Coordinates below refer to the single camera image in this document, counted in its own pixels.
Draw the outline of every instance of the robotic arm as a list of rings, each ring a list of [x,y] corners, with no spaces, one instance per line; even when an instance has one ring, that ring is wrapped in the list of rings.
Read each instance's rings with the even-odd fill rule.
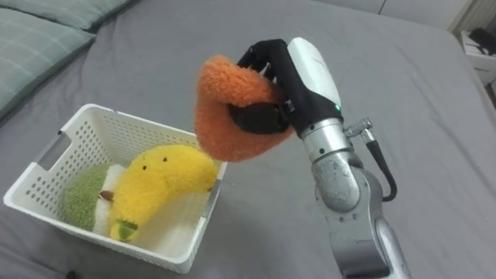
[[[396,184],[368,119],[343,127],[341,100],[320,52],[295,38],[254,44],[238,62],[279,84],[283,105],[257,103],[230,106],[234,122],[256,134],[280,133],[292,125],[312,162],[315,199],[329,225],[332,252],[343,278],[409,279],[393,229],[382,213],[382,202],[396,195]],[[391,194],[382,196],[374,175],[363,168],[350,138],[361,135],[384,172]]]

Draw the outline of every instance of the white plastic basket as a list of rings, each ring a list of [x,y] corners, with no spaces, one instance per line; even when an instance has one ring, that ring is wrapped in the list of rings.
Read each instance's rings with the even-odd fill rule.
[[[172,143],[198,147],[192,133],[98,105],[85,105],[11,186],[4,203],[71,235],[187,273],[219,196],[226,163],[219,162],[217,181],[209,195],[187,195],[166,205],[143,227],[140,239],[145,240],[133,245],[67,224],[60,208],[67,180],[79,171],[109,162],[127,166],[143,151]]]

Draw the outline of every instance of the bed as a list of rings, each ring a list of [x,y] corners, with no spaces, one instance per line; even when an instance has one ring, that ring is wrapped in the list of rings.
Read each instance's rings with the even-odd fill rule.
[[[303,36],[324,56],[347,124],[363,117],[398,182],[384,204],[415,278],[496,277],[496,115],[453,36],[305,0],[142,0],[0,124],[0,194],[84,104],[193,131],[203,61]],[[367,169],[382,177],[355,141]],[[296,137],[230,164],[191,272],[181,278],[339,278]],[[0,278],[176,278],[29,216],[0,211]]]

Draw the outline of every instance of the yellow plush toy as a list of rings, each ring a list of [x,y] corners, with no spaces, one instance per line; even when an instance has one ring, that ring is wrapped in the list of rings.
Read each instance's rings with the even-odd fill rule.
[[[184,145],[155,147],[141,153],[117,181],[108,227],[112,239],[129,242],[172,198],[207,192],[219,168],[200,150]]]

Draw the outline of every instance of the gray striped pillow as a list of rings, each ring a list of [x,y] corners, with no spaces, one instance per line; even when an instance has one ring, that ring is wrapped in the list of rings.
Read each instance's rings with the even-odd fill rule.
[[[0,0],[0,6],[88,30],[132,0]]]
[[[94,35],[0,9],[0,117],[64,66]]]

